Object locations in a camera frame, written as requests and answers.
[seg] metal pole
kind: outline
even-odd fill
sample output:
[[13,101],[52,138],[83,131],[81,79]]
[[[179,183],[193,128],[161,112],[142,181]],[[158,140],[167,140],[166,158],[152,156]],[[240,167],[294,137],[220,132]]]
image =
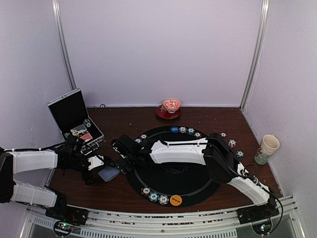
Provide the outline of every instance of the metal pole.
[[270,0],[263,0],[260,22],[259,22],[259,29],[258,29],[258,37],[257,37],[257,41],[256,41],[256,47],[254,50],[254,55],[253,55],[253,59],[252,59],[252,64],[251,64],[251,68],[250,68],[250,72],[249,72],[247,85],[246,85],[246,88],[244,90],[243,98],[242,98],[242,101],[240,104],[240,109],[242,111],[244,111],[244,109],[246,107],[247,100],[249,98],[249,93],[250,93],[253,81],[255,79],[256,68],[257,68],[257,64],[259,61],[261,49],[263,46],[263,40],[264,40],[264,36],[265,36],[265,30],[266,30],[267,19],[268,19],[269,4],[270,4]]
[[53,3],[53,12],[54,12],[54,17],[56,21],[57,30],[58,30],[61,51],[63,55],[63,61],[66,68],[67,76],[68,76],[68,81],[69,81],[71,89],[74,90],[77,87],[75,84],[75,80],[74,80],[73,72],[71,70],[69,56],[67,52],[65,35],[63,31],[63,24],[62,24],[61,15],[60,15],[60,9],[59,9],[59,0],[52,0],[52,3]]

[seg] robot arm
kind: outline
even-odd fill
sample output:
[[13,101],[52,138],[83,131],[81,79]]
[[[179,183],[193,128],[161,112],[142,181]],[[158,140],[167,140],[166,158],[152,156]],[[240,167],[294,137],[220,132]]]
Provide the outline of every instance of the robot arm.
[[65,195],[14,179],[14,175],[20,172],[60,168],[81,172],[82,176],[86,176],[84,178],[87,184],[87,181],[92,180],[90,171],[105,162],[109,163],[109,159],[105,161],[103,156],[83,155],[80,153],[80,145],[78,138],[71,138],[64,145],[45,151],[0,149],[0,203],[15,201],[40,205],[50,208],[47,216],[70,217],[74,223],[84,224],[83,216],[88,211],[67,206]]
[[248,171],[217,133],[199,140],[158,140],[144,146],[123,135],[113,142],[113,147],[123,157],[121,160],[127,160],[134,166],[159,166],[164,163],[206,165],[214,182],[235,187],[257,206],[268,203],[272,203],[272,207],[276,206],[275,200],[265,192],[269,188],[256,177],[248,176]]

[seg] ceramic bowl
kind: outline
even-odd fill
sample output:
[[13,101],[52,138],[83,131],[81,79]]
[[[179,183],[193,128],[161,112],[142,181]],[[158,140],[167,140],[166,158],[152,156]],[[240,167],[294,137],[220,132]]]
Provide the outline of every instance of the ceramic bowl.
[[180,108],[181,105],[182,105],[182,102],[176,98],[166,98],[163,101],[163,106],[169,113],[176,112]]

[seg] gray object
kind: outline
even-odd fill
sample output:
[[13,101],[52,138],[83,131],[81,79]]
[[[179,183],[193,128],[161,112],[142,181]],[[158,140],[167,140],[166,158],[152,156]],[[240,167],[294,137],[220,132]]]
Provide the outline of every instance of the gray object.
[[109,182],[120,173],[121,171],[117,167],[110,166],[107,166],[98,172],[99,176],[106,182]]

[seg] black round mat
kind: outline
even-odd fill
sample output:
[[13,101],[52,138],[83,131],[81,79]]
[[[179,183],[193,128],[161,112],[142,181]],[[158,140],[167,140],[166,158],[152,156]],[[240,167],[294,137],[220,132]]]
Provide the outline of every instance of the black round mat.
[[[207,135],[193,128],[180,126],[163,126],[144,132],[137,139],[141,140],[143,146],[149,139],[161,139],[165,141],[196,140],[207,137]],[[179,167],[173,164],[166,166],[144,168],[137,167],[127,174],[127,179],[133,189],[149,200],[148,196],[141,194],[144,187],[149,187],[151,192],[158,195],[167,195],[170,199],[173,195],[182,197],[180,206],[190,206],[200,203],[212,196],[220,187],[220,184],[211,180],[206,166],[196,165],[195,167]]]

